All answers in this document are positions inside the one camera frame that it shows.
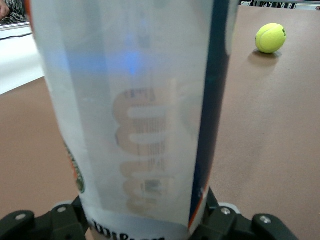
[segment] metal bolt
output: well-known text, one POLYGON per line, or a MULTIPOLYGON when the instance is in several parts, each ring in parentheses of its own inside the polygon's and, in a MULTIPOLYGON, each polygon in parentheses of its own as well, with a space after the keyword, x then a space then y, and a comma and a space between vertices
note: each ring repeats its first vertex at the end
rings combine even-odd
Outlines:
POLYGON ((226 207, 221 208, 221 212, 222 212, 224 215, 229 215, 229 214, 231 214, 231 211, 230 211, 228 208, 226 208, 226 207))
POLYGON ((15 220, 21 220, 21 219, 24 219, 27 215, 25 215, 24 213, 18 215, 15 217, 15 220))
POLYGON ((260 220, 261 220, 262 222, 264 222, 265 224, 270 224, 270 223, 272 223, 271 219, 268 218, 267 216, 261 216, 261 217, 260 217, 260 220))
POLYGON ((58 208, 57 211, 58 211, 58 213, 63 213, 66 210, 67 210, 67 208, 65 206, 62 206, 62 207, 58 208))

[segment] tennis ball seam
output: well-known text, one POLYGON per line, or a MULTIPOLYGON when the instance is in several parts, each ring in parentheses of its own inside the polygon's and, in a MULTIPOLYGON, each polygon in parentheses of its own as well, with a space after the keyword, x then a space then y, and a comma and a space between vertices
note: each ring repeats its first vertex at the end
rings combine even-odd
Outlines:
POLYGON ((268 29, 267 31, 265 31, 264 33, 262 33, 262 35, 259 37, 259 47, 262 49, 262 50, 264 50, 264 51, 266 51, 266 52, 274 52, 276 49, 277 49, 277 47, 275 47, 275 48, 273 48, 273 49, 265 49, 264 47, 262 47, 262 45, 261 45, 261 40, 262 40, 262 38, 263 38, 263 36, 267 33, 267 32, 269 32, 270 30, 273 30, 274 28, 276 28, 276 27, 278 27, 279 26, 279 24, 277 24, 277 25, 275 25, 275 26, 273 26, 272 28, 270 28, 270 29, 268 29))

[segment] tennis ball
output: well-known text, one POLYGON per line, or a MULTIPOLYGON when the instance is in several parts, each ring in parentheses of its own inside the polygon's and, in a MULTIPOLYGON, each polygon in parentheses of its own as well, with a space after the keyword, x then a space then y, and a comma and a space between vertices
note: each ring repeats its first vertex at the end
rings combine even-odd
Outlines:
POLYGON ((264 25, 255 36, 256 47, 265 54, 278 51, 287 39, 286 30, 277 23, 264 25))

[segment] human hand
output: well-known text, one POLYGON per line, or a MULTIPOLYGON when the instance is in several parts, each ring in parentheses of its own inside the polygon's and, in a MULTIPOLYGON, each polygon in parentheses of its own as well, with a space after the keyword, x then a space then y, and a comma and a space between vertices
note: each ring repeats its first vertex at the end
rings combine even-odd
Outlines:
POLYGON ((10 13, 9 7, 4 2, 4 0, 0 0, 0 21, 8 16, 10 13))

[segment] brown table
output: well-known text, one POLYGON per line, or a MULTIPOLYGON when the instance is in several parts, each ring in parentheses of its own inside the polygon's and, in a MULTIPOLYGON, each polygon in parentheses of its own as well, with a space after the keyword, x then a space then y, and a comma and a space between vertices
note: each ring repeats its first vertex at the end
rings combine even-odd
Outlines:
MULTIPOLYGON (((270 213, 303 240, 320 237, 320 14, 241 7, 211 186, 245 217, 270 213), (255 51, 267 23, 285 26, 274 55, 255 51)), ((43 79, 0 96, 0 218, 40 216, 77 196, 43 79)))

